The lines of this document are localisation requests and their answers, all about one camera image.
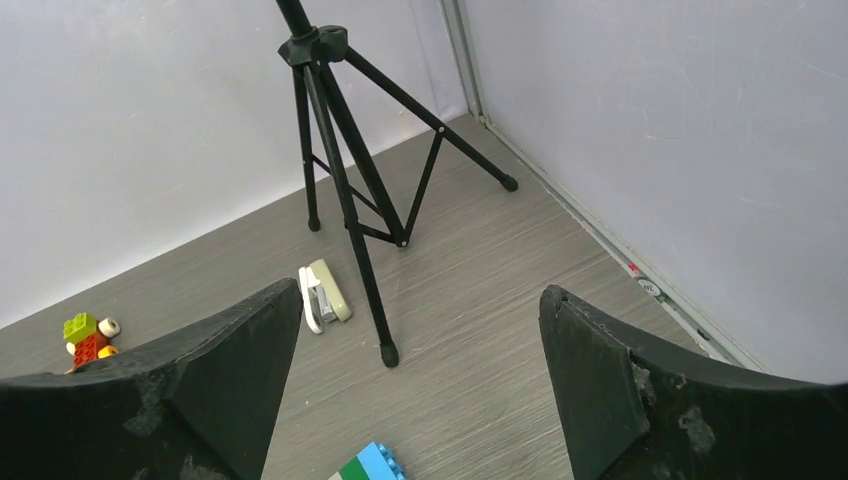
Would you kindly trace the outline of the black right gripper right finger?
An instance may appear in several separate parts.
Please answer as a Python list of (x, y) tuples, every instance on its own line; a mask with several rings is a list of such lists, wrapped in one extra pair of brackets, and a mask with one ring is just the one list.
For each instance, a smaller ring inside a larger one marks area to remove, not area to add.
[(577, 479), (843, 479), (847, 388), (723, 363), (560, 286), (539, 302)]

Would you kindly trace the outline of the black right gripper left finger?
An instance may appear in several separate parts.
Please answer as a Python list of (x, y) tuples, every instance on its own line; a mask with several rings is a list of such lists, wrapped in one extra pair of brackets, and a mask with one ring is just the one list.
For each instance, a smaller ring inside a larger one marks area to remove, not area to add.
[(301, 325), (297, 282), (68, 374), (1, 383), (5, 479), (257, 479)]

